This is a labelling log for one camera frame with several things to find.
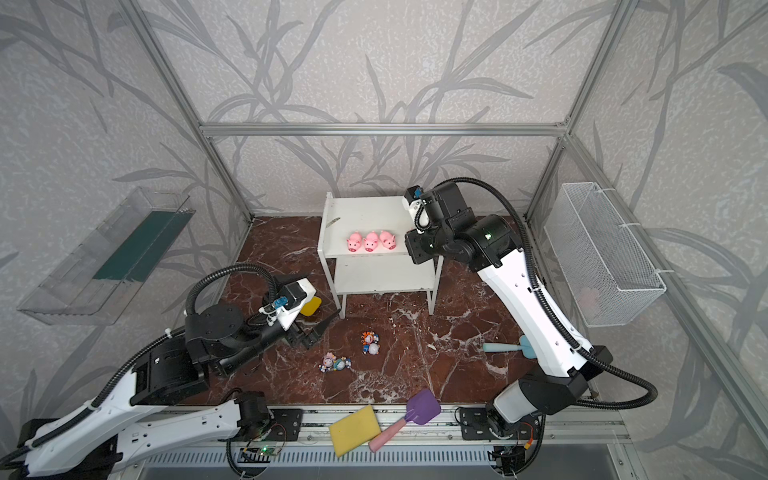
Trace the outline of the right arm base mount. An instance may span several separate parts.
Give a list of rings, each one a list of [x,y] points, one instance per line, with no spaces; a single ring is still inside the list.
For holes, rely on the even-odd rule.
[[[520,441],[535,442],[541,433],[541,421],[531,415],[516,423],[509,423],[486,407],[457,407],[454,420],[461,437],[467,441]]]

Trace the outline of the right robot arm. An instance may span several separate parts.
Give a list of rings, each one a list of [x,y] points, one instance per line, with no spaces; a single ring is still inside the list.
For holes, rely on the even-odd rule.
[[[532,414],[553,415],[569,406],[630,410],[654,402],[650,381],[612,363],[565,316],[541,282],[525,224],[511,202],[485,181],[456,177],[430,190],[409,187],[403,204],[413,221],[404,244],[414,264],[437,257],[464,264],[489,286],[516,321],[537,365],[490,404],[508,424]],[[623,401],[588,399],[588,383],[606,373],[643,389]]]

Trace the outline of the pink pig toy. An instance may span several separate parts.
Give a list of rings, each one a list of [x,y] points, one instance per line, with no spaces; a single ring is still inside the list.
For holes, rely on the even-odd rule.
[[[382,231],[379,234],[379,243],[386,250],[394,250],[397,246],[396,236],[389,231]]]
[[[354,232],[347,238],[346,243],[348,251],[355,253],[363,247],[363,237],[359,232]]]
[[[375,231],[368,233],[364,238],[363,248],[366,252],[373,252],[379,246],[379,236]]]

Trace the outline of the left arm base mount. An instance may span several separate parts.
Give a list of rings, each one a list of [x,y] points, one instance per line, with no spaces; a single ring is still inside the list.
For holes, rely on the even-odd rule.
[[[268,405],[263,392],[242,392],[234,397],[239,408],[236,441],[298,440],[304,411],[300,408],[274,408]]]

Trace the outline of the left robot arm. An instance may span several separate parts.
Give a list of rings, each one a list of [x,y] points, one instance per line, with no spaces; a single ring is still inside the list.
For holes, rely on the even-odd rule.
[[[265,281],[267,291],[257,312],[246,316],[227,303],[198,311],[198,296],[235,273]],[[183,326],[135,353],[93,399],[71,414],[27,422],[16,449],[2,457],[2,469],[15,479],[106,479],[162,451],[216,440],[230,452],[236,440],[270,435],[279,422],[261,392],[242,391],[176,418],[152,417],[208,391],[212,376],[233,375],[280,341],[312,348],[340,316],[333,311],[313,329],[303,330],[297,320],[311,316],[315,298],[315,288],[301,275],[274,276],[251,263],[212,272],[190,289]]]

